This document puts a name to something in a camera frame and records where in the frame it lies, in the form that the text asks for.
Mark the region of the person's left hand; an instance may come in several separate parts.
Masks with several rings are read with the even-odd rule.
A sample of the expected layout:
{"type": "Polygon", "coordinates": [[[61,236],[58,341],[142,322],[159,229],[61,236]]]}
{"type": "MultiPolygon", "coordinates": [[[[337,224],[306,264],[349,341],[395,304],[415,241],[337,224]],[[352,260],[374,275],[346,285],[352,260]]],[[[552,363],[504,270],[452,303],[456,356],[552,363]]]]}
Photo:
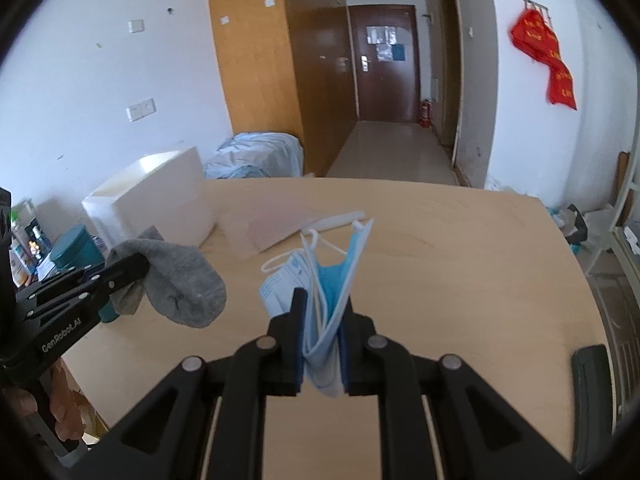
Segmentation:
{"type": "MultiPolygon", "coordinates": [[[[58,359],[50,368],[50,413],[55,419],[55,432],[61,441],[79,441],[85,426],[76,404],[73,390],[68,384],[63,360],[58,359]]],[[[13,391],[14,411],[22,416],[35,414],[38,404],[32,394],[23,389],[13,391]]]]}

